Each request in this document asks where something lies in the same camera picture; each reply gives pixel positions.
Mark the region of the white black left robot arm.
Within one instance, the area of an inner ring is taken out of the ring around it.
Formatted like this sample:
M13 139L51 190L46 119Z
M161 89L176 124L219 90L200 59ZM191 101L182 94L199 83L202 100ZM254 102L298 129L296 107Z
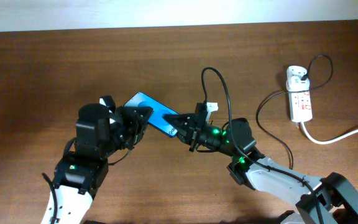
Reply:
M149 106L115 108L99 103L79 110L76 137L67 142L54 177L43 176L50 197L42 223L82 221L111 166L109 156L134 148L152 112Z

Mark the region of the blue Galaxy smartphone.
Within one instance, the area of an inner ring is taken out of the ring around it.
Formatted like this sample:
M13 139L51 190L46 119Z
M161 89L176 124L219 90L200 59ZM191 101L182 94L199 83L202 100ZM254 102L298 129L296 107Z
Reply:
M170 138L177 135L177 130L169 123L167 123L163 116L166 114L178 114L171 108L163 105L159 101L146 95L145 93L136 93L124 106L130 107L146 107L149 106L153 109L152 115L149 118L149 124L158 129L160 132L166 134Z

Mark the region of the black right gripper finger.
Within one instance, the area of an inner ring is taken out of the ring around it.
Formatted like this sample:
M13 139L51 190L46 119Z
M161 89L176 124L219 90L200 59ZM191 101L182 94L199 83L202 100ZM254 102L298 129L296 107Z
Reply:
M163 115L163 119L172 126L194 126L196 117L194 113Z
M193 134L195 132L195 127L187 124L187 125L173 125L173 127L177 130L178 139L184 144L193 144L195 141L193 139Z

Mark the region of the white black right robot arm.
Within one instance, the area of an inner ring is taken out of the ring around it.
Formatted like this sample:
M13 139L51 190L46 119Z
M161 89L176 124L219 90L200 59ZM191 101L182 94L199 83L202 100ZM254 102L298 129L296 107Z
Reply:
M204 146L229 156L227 169L239 185L295 206L302 223L358 223L358 191L343 175L317 177L282 167L257 149L248 120L231 119L219 128L208 123L209 114L207 106L198 103L195 113L163 118L191 151Z

